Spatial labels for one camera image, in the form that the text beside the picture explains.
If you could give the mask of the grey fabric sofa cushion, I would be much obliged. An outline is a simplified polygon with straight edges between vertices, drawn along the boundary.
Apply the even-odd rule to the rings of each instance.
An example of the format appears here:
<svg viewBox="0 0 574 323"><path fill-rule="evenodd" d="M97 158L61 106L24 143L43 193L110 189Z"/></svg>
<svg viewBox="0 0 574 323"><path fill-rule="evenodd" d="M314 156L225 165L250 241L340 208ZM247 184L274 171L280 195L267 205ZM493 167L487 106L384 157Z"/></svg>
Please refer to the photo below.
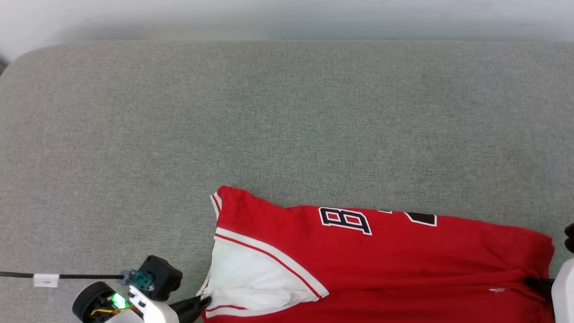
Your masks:
<svg viewBox="0 0 574 323"><path fill-rule="evenodd" d="M119 274L198 294L211 195L522 227L571 258L574 44L60 45L0 76L0 273ZM80 323L87 279L0 276L0 323Z"/></svg>

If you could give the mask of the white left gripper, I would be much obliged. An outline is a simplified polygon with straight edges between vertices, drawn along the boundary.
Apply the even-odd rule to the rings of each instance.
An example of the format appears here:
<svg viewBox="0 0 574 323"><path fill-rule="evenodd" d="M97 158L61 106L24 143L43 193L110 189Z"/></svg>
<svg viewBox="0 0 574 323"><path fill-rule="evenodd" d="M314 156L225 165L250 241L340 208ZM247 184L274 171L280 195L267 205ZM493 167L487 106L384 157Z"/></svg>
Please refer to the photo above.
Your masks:
<svg viewBox="0 0 574 323"><path fill-rule="evenodd" d="M127 300L132 307L123 309L107 323L194 323L212 302L211 297L195 296L168 305L149 299L133 286Z"/></svg>

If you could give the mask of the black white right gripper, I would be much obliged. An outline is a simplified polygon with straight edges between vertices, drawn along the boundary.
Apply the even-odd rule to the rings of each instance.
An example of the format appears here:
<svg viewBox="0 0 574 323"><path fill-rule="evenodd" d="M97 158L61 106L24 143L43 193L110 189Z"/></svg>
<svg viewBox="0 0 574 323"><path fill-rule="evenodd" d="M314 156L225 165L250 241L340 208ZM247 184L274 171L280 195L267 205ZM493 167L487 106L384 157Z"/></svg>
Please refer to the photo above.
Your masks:
<svg viewBox="0 0 574 323"><path fill-rule="evenodd" d="M555 280L526 277L523 282L545 301L552 301L556 323L574 323L574 258L562 264Z"/></svg>

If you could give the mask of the red basketball jersey white trim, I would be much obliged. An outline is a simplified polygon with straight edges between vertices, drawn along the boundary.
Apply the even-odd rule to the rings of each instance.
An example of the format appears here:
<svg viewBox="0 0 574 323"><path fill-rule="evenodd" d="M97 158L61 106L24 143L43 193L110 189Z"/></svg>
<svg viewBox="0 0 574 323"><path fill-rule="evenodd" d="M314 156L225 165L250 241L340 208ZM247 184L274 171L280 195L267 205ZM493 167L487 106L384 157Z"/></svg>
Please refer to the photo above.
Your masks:
<svg viewBox="0 0 574 323"><path fill-rule="evenodd" d="M280 207L222 186L204 323L554 323L537 231L404 211Z"/></svg>

